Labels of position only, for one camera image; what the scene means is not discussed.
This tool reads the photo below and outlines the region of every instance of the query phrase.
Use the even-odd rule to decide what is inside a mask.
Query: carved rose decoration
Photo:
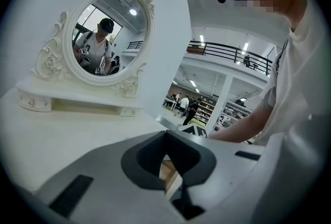
[[[43,48],[36,61],[37,72],[44,78],[49,78],[54,74],[58,75],[59,79],[64,76],[68,77],[68,70],[63,67],[62,59],[62,56],[56,53],[55,48]]]
[[[119,86],[121,92],[126,96],[130,97],[136,94],[138,89],[138,77],[133,77],[132,79],[127,79],[122,82]]]

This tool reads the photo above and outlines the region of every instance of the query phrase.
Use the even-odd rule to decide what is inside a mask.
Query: window
[[[89,5],[79,16],[77,23],[84,26],[85,28],[89,29],[90,31],[96,32],[98,27],[97,24],[103,19],[103,18],[111,18],[105,13],[103,13],[98,8],[94,7],[92,4]],[[114,30],[113,32],[108,36],[108,41],[110,43],[113,43],[115,37],[119,33],[119,31],[122,29],[122,27],[114,21]],[[72,39],[74,40],[77,33],[80,33],[77,40],[82,36],[83,32],[77,30],[76,28],[73,31]]]

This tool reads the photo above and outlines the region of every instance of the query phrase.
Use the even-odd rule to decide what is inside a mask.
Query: gray machine
[[[24,199],[49,223],[277,223],[306,196],[327,161],[330,116],[311,117],[267,146],[160,131],[99,147]],[[172,202],[165,155],[183,178]]]

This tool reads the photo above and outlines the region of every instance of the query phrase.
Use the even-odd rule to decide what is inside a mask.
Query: white t-shirt
[[[181,108],[186,108],[186,106],[188,105],[189,100],[185,97],[182,100],[180,100],[180,107]]]
[[[330,110],[330,43],[329,28],[319,6],[315,0],[307,0],[304,16],[294,32],[290,29],[284,52],[277,55],[260,94],[263,104],[273,111],[254,144],[266,145],[271,135],[287,131],[309,114]]]
[[[96,33],[93,33],[84,45],[84,40],[88,34],[89,32],[83,34],[76,41],[76,45],[78,45],[78,47],[80,48],[88,49],[88,55],[89,58],[91,59],[91,65],[89,67],[95,69],[100,66],[101,59],[105,54],[106,54],[106,58],[108,58],[109,60],[111,59],[111,55],[112,55],[111,44],[108,42],[108,49],[106,51],[106,39],[98,43],[96,39]]]

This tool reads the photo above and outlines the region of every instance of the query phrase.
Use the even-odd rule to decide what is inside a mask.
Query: mirror stand base
[[[88,112],[106,109],[119,116],[137,116],[143,108],[137,98],[117,97],[109,89],[49,82],[33,76],[16,84],[19,105],[36,112],[52,112],[54,105],[84,108]]]

